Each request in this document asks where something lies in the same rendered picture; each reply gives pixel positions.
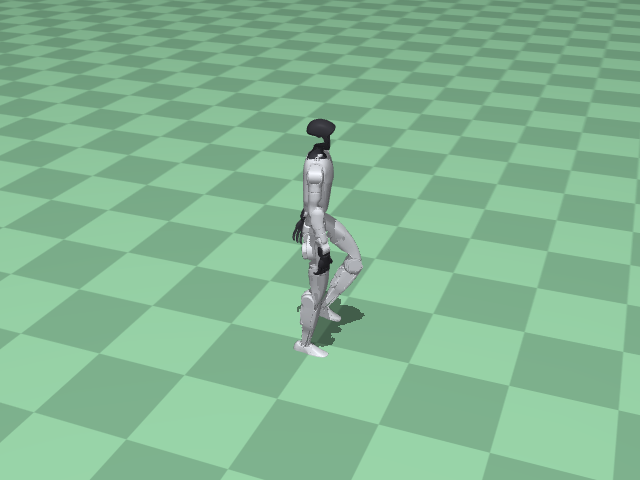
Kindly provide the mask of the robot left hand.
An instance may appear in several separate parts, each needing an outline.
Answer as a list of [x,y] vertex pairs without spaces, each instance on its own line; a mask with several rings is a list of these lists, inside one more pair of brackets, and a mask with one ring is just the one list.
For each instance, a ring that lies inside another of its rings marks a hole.
[[[296,242],[298,243],[298,236],[299,236],[299,233],[301,231],[300,238],[299,238],[300,244],[302,244],[302,228],[303,228],[304,220],[306,218],[306,217],[303,217],[304,216],[304,212],[305,211],[304,211],[304,208],[303,208],[303,210],[301,212],[301,215],[300,215],[301,220],[298,221],[298,223],[296,224],[296,228],[295,228],[295,230],[293,232],[293,240],[295,240],[295,234],[297,232],[297,234],[296,234]],[[297,229],[298,229],[298,231],[297,231]]]

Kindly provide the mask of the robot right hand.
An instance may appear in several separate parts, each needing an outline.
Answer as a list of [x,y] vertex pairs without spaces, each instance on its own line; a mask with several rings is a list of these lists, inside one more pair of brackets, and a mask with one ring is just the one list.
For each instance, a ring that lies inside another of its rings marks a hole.
[[330,257],[330,252],[323,255],[323,251],[320,247],[318,247],[318,256],[320,257],[320,260],[318,263],[318,271],[313,273],[315,275],[326,273],[326,271],[330,269],[330,264],[333,262]]

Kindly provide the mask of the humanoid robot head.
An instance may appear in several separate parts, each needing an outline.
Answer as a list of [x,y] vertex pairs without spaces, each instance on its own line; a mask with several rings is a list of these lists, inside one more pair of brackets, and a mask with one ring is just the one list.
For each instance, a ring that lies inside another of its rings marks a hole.
[[[315,119],[312,120],[307,126],[307,133],[312,136],[316,136],[318,138],[323,138],[324,143],[317,143],[314,145],[312,151],[308,154],[307,160],[315,159],[318,154],[323,154],[319,159],[326,159],[327,155],[324,153],[324,150],[330,149],[330,135],[335,130],[335,125],[325,119]],[[317,159],[317,158],[316,158]]]

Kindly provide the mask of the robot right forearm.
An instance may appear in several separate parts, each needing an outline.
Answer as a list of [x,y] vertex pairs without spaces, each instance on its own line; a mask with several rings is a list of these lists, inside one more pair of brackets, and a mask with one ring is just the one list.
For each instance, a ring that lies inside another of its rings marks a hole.
[[323,212],[315,209],[311,213],[311,228],[314,231],[315,243],[323,251],[323,255],[330,252],[328,237],[326,236],[325,222],[323,221]]

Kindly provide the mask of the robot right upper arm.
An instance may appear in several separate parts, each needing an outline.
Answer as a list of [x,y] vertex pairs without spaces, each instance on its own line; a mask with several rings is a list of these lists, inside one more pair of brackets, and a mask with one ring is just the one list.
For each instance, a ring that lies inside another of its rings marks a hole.
[[321,200],[322,184],[324,181],[324,172],[322,166],[311,165],[307,171],[307,184],[308,184],[308,214],[311,218],[311,213],[315,209],[319,209],[323,212],[324,209],[318,205]]

